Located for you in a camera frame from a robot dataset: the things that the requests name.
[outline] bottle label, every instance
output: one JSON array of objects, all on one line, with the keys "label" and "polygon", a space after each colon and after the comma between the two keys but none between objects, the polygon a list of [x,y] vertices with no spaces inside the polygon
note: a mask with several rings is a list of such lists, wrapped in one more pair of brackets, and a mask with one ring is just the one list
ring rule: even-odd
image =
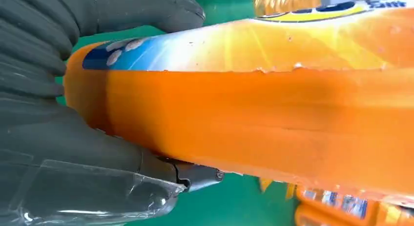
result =
[{"label": "bottle label", "polygon": [[261,16],[264,21],[302,23],[332,20],[375,10],[414,7],[414,0],[358,0],[336,5],[322,6],[314,9],[303,9],[293,12]]}]

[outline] orange bottle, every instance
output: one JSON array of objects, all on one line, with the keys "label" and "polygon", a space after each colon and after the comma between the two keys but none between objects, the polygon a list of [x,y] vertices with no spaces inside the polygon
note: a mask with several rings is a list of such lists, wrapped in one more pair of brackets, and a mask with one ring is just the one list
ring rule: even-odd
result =
[{"label": "orange bottle", "polygon": [[298,226],[414,226],[411,212],[396,205],[304,187],[296,196],[302,203],[295,213]]},{"label": "orange bottle", "polygon": [[413,21],[414,0],[369,0],[98,43],[69,60],[66,99],[178,160],[414,196]]}]

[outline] finger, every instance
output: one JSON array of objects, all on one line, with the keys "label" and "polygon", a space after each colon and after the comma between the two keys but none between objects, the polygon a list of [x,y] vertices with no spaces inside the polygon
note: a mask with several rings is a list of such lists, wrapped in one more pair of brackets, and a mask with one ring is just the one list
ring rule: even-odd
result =
[{"label": "finger", "polygon": [[195,0],[61,0],[81,35],[153,25],[166,32],[200,27],[205,19]]}]

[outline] blue label section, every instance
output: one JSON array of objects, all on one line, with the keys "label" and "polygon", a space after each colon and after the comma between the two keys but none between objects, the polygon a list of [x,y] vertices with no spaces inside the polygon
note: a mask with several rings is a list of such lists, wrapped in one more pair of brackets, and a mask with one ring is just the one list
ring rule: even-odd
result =
[{"label": "blue label section", "polygon": [[150,38],[112,41],[90,51],[83,68],[88,70],[162,71],[170,44],[182,34],[174,33]]}]

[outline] gray glove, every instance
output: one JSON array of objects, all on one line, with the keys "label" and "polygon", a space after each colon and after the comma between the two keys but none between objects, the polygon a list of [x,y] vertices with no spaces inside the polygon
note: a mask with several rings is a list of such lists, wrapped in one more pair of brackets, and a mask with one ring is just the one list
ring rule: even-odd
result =
[{"label": "gray glove", "polygon": [[89,128],[57,104],[55,77],[80,36],[204,19],[194,0],[0,0],[0,225],[120,222],[174,207],[175,166]]}]

